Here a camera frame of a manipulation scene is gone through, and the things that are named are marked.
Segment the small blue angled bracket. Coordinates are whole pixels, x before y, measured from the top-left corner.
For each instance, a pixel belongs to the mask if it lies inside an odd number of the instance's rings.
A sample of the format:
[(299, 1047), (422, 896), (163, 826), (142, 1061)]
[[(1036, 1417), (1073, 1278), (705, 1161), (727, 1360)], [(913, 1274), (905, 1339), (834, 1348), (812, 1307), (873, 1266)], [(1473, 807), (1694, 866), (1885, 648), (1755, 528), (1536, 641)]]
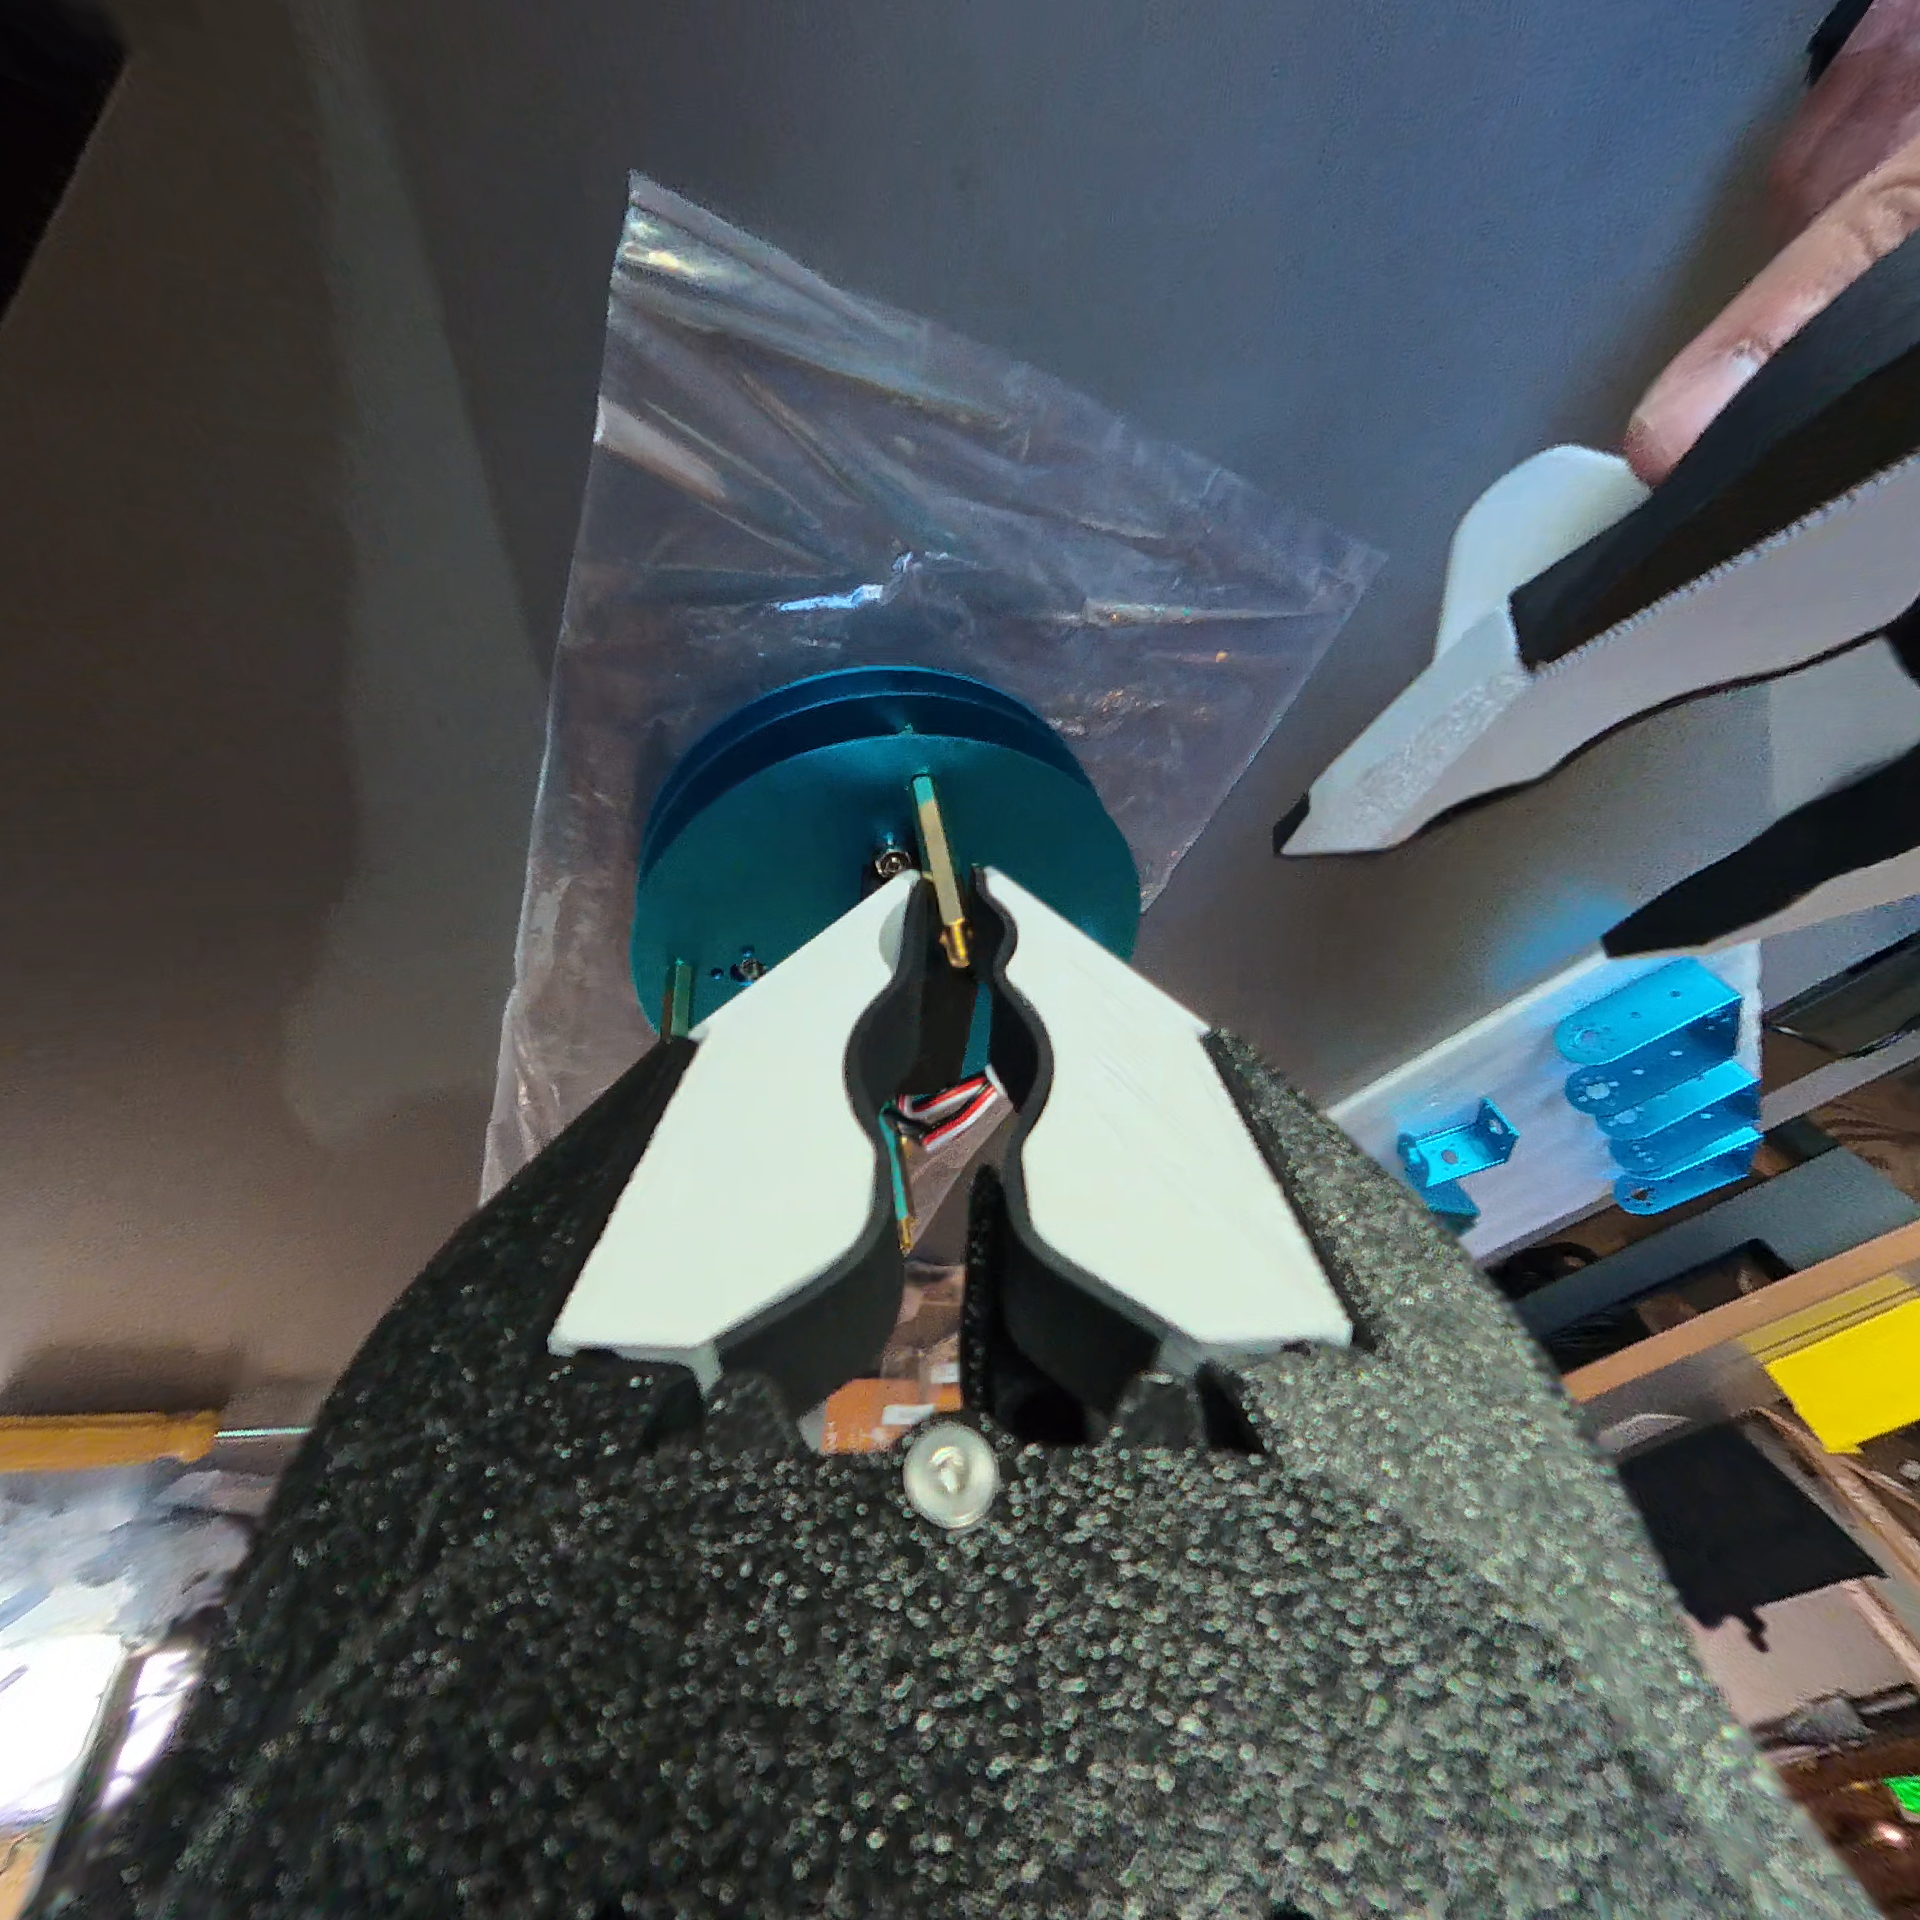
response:
[(1452, 1233), (1480, 1221), (1466, 1179), (1504, 1166), (1517, 1145), (1514, 1122), (1483, 1097), (1470, 1120), (1396, 1138), (1396, 1155), (1411, 1193)]

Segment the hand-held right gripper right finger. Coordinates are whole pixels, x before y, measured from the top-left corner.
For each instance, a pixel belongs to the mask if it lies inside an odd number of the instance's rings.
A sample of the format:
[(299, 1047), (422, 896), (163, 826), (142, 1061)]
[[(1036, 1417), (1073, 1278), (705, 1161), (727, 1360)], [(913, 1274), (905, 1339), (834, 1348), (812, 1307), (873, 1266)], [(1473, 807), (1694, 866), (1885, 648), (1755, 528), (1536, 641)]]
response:
[(1002, 1166), (1039, 1364), (1243, 1364), (1354, 1324), (1210, 1058), (1210, 1029), (998, 869), (994, 995), (1036, 1043)]

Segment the blue metal bracket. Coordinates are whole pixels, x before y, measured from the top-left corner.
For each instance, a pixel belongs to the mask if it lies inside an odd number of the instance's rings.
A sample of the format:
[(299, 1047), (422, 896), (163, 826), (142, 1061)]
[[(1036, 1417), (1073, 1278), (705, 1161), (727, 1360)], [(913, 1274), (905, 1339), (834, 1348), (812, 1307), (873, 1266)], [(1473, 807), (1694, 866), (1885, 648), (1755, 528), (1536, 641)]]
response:
[(1700, 1109), (1648, 1138), (1607, 1138), (1607, 1145), (1620, 1179), (1673, 1183), (1700, 1162), (1745, 1166), (1761, 1145), (1761, 1128), (1742, 1114)]

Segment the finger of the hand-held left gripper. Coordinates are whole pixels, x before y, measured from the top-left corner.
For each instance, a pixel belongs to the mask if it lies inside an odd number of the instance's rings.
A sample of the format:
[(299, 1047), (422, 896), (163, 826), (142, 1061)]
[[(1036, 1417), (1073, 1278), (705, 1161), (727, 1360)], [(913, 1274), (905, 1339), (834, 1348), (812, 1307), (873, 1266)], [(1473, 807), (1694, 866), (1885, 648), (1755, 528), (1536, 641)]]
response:
[(1879, 638), (1916, 601), (1916, 455), (1862, 477), (1761, 468), (1761, 528), (1708, 533), (1677, 485), (1620, 459), (1536, 455), (1462, 517), (1419, 675), (1277, 829), (1292, 858), (1411, 843), (1449, 814), (1548, 781), (1659, 708), (1784, 681)]
[(1769, 683), (1766, 755), (1766, 826), (1607, 928), (1607, 958), (1714, 953), (1916, 899), (1916, 638)]

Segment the white foam tray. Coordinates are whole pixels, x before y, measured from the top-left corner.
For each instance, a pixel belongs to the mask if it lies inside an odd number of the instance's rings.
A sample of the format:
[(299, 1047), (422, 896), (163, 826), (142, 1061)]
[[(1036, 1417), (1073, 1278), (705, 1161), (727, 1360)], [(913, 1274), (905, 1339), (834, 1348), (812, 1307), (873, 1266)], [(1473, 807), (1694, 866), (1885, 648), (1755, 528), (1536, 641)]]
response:
[[(1514, 1122), (1517, 1145), (1504, 1166), (1466, 1179), (1480, 1221), (1458, 1237), (1483, 1265), (1616, 1205), (1620, 1166), (1600, 1128), (1564, 1097), (1564, 1081), (1577, 1067), (1555, 1052), (1555, 1029), (1573, 1010), (1668, 959), (1676, 958), (1591, 958), (1341, 1097), (1332, 1120), (1403, 1179), (1403, 1130), (1449, 1128), (1470, 1120), (1483, 1097), (1495, 1101)], [(1761, 947), (1736, 943), (1694, 959), (1742, 993), (1733, 1058), (1761, 1081)]]

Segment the yellow box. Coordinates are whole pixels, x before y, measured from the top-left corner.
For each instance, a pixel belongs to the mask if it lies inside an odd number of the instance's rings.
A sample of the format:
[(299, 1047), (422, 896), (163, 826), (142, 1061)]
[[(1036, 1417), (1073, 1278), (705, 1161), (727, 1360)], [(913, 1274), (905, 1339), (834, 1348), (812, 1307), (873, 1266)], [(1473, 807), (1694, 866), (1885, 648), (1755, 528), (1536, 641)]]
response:
[(1916, 1304), (1766, 1360), (1769, 1381), (1833, 1457), (1916, 1425)]

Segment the grey desk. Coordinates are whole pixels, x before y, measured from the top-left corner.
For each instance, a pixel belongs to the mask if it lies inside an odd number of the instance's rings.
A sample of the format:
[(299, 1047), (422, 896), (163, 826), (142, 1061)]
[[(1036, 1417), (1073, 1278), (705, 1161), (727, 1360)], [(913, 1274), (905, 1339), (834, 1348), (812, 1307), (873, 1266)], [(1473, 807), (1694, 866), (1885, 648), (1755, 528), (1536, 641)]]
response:
[(1383, 552), (1142, 959), (1320, 1097), (1762, 820), (1762, 694), (1390, 858), (1456, 517), (1793, 227), (1829, 4), (107, 4), (4, 318), (4, 1413), (298, 1421), (475, 1205), (642, 171)]

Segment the person's left hand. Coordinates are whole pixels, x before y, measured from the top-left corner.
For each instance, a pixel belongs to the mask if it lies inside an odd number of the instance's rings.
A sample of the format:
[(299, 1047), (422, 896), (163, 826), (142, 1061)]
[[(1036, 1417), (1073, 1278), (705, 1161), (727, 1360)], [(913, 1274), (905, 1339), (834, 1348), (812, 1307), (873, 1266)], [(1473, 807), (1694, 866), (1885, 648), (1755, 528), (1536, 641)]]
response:
[(1780, 248), (1636, 402), (1622, 459), (1651, 486), (1872, 265), (1916, 235), (1916, 4), (1836, 4), (1766, 179)]

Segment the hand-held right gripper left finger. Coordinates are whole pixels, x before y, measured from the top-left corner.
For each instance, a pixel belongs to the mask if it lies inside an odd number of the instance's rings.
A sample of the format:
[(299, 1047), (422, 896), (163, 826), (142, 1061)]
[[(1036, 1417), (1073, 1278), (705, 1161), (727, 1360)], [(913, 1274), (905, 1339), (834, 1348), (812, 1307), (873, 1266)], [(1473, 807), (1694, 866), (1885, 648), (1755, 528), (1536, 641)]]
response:
[(905, 1291), (881, 1109), (919, 1058), (925, 883), (898, 876), (692, 1033), (556, 1356), (839, 1388)]

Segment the blue round turntable base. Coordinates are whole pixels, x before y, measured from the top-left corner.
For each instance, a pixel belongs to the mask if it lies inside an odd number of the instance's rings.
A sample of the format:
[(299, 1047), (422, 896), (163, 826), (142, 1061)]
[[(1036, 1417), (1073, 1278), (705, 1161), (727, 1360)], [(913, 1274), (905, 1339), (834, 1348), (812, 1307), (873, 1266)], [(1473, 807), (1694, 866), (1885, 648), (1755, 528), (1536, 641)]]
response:
[(1091, 774), (1014, 697), (918, 664), (818, 673), (735, 708), (670, 770), (636, 853), (629, 966), (664, 1010), (696, 966), (696, 1026), (898, 876), (925, 878), (912, 779), (931, 774), (965, 891), (998, 869), (1133, 958), (1135, 858)]

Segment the clear plastic bag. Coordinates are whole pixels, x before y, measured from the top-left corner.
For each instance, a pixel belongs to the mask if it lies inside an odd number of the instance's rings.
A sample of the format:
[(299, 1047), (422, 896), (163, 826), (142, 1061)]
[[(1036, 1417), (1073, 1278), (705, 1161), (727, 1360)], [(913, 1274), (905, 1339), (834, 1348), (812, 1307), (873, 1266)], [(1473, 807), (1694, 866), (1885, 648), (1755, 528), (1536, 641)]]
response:
[(1378, 573), (1233, 470), (633, 177), (483, 1195), (653, 1045), (639, 835), (735, 708), (894, 664), (994, 686), (1091, 774), (1151, 909)]

